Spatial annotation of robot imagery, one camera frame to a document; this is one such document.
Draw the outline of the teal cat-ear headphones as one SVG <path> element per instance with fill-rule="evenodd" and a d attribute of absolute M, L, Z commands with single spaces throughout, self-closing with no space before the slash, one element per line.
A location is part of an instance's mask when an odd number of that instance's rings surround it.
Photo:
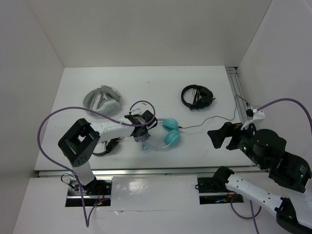
<path fill-rule="evenodd" d="M 141 147 L 142 151 L 154 150 L 163 151 L 167 148 L 176 146 L 180 142 L 179 124 L 178 121 L 173 118 L 158 118 L 157 121 L 161 123 L 164 130 L 167 131 L 167 135 L 163 139 L 164 146 L 156 147 L 147 141 L 144 141 Z"/>

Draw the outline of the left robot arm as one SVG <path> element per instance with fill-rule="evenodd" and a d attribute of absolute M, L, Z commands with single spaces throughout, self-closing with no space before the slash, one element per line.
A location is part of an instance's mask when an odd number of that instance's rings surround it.
<path fill-rule="evenodd" d="M 123 137 L 133 137 L 136 142 L 145 141 L 150 137 L 148 128 L 154 123 L 157 118 L 148 110 L 143 114 L 125 115 L 116 121 L 89 123 L 84 118 L 77 120 L 59 140 L 58 147 L 73 167 L 74 175 L 79 179 L 79 189 L 89 195 L 100 186 L 89 163 L 98 144 L 108 142 L 109 149 L 114 149 Z"/>

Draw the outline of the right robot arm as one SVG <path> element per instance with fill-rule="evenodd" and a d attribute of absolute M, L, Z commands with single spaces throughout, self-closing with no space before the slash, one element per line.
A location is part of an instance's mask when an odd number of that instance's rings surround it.
<path fill-rule="evenodd" d="M 230 138 L 227 150 L 240 150 L 268 177 L 284 189 L 287 197 L 274 195 L 246 181 L 228 167 L 214 173 L 213 186 L 218 191 L 236 192 L 269 212 L 280 227 L 292 234 L 312 232 L 312 171 L 300 156 L 286 152 L 286 140 L 269 129 L 247 129 L 242 123 L 226 122 L 218 130 L 207 132 L 214 148 Z"/>

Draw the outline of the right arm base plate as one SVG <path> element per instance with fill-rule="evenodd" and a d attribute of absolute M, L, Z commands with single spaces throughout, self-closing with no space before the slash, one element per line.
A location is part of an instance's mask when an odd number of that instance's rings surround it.
<path fill-rule="evenodd" d="M 235 192 L 220 185 L 213 177 L 198 177 L 195 189 L 199 192 L 199 204 L 225 204 L 242 203 L 242 195 L 237 195 Z"/>

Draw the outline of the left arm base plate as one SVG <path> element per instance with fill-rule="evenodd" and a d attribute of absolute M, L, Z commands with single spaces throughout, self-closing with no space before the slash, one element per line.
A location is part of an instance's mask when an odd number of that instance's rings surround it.
<path fill-rule="evenodd" d="M 82 207 L 80 190 L 78 183 L 74 178 L 70 178 L 68 182 L 68 191 L 66 196 L 65 207 Z M 100 207 L 111 206 L 112 178 L 97 178 L 97 185 L 89 192 L 82 189 L 84 202 L 86 207 L 98 205 Z"/>

